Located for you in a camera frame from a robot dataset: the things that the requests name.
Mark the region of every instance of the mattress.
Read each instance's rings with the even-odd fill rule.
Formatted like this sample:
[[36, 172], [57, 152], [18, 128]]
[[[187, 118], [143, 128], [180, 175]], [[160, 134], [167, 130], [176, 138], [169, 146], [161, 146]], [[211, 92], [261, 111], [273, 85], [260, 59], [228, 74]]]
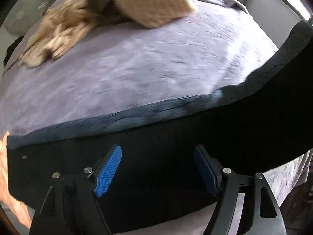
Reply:
[[[83, 124], [85, 118], [100, 117], [105, 126], [95, 130], [110, 133], [229, 104], [259, 90], [309, 41], [300, 31], [305, 40], [296, 46], [299, 50], [287, 48], [284, 62], [274, 56], [265, 64], [277, 47], [240, 6], [218, 1], [194, 0], [197, 14], [153, 30], [136, 23], [99, 27], [56, 61], [35, 69], [18, 67], [14, 60], [35, 25], [18, 45], [0, 83], [0, 133], [14, 135], [9, 141], [14, 149], [40, 143], [43, 127], [53, 132], [71, 121]], [[299, 42], [299, 36], [289, 42]], [[236, 91], [229, 85], [236, 85]], [[79, 131], [62, 138], [49, 135], [46, 141], [81, 136]], [[279, 204], [306, 180], [311, 157], [309, 151], [265, 174]], [[236, 215], [241, 201], [239, 196]], [[127, 234], [160, 234], [162, 228], [164, 234], [198, 234], [213, 208]]]

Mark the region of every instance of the pillow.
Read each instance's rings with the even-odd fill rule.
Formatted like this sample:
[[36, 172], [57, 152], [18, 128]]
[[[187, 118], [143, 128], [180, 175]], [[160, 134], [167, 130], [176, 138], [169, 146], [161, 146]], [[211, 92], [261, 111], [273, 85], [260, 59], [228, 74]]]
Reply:
[[114, 0], [120, 11], [147, 28], [156, 28], [194, 13], [191, 0]]

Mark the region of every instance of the tan blanket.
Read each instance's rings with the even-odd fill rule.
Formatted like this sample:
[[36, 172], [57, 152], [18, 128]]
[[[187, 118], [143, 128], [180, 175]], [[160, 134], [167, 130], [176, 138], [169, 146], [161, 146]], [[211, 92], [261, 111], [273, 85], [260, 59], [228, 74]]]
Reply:
[[155, 28], [195, 11], [191, 0], [66, 0], [46, 12], [20, 64], [36, 67], [49, 57], [61, 57], [99, 24], [131, 19]]

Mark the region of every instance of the black clamp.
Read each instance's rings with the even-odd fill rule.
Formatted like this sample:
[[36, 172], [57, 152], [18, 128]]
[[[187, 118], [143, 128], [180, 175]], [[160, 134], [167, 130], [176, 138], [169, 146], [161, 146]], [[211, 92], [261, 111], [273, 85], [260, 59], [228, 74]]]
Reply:
[[113, 146], [105, 158], [78, 175], [52, 175], [41, 208], [35, 212], [30, 235], [111, 235], [97, 198], [104, 194], [122, 158], [120, 146]]
[[262, 173], [245, 176], [222, 168], [202, 145], [195, 148], [194, 158], [208, 192], [219, 195], [203, 235], [228, 234], [238, 193], [245, 193], [245, 200], [237, 235], [286, 235], [279, 206]]

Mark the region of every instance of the metal screw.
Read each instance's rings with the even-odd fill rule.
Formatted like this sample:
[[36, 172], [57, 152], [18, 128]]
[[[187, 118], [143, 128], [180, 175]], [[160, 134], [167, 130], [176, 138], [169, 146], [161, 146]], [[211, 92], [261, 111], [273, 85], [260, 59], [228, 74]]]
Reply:
[[231, 174], [232, 170], [230, 168], [224, 168], [223, 172], [226, 174]]
[[52, 177], [53, 177], [54, 179], [58, 179], [58, 178], [60, 177], [60, 173], [59, 173], [59, 172], [54, 172], [54, 173], [52, 174]]
[[86, 173], [86, 174], [89, 174], [91, 172], [92, 172], [92, 168], [90, 168], [90, 167], [87, 167], [84, 169], [84, 173]]
[[263, 174], [260, 173], [260, 172], [256, 173], [255, 176], [256, 176], [257, 179], [262, 179], [262, 178], [264, 178]]

